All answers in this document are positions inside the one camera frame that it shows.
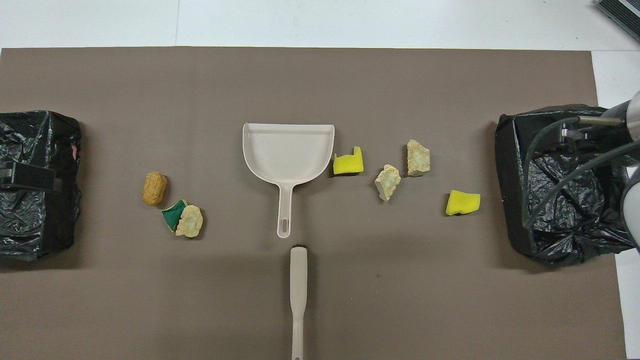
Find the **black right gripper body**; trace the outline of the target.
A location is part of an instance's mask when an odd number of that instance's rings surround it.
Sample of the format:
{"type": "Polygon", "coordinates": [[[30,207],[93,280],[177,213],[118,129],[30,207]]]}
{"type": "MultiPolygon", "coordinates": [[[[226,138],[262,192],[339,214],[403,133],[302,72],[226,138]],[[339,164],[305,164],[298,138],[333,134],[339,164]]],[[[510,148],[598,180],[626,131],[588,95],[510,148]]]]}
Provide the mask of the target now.
{"type": "Polygon", "coordinates": [[[597,126],[592,124],[564,124],[560,130],[563,150],[596,150],[597,126]]]}

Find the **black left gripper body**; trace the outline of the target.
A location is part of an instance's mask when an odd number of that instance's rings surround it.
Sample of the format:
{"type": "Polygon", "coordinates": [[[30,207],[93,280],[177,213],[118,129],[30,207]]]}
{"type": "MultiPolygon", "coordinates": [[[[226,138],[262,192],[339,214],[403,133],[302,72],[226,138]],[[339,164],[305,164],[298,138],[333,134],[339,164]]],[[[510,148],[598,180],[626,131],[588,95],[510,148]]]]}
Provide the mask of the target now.
{"type": "Polygon", "coordinates": [[[1,192],[53,192],[60,193],[63,181],[55,170],[28,164],[6,161],[0,167],[1,192]]]}

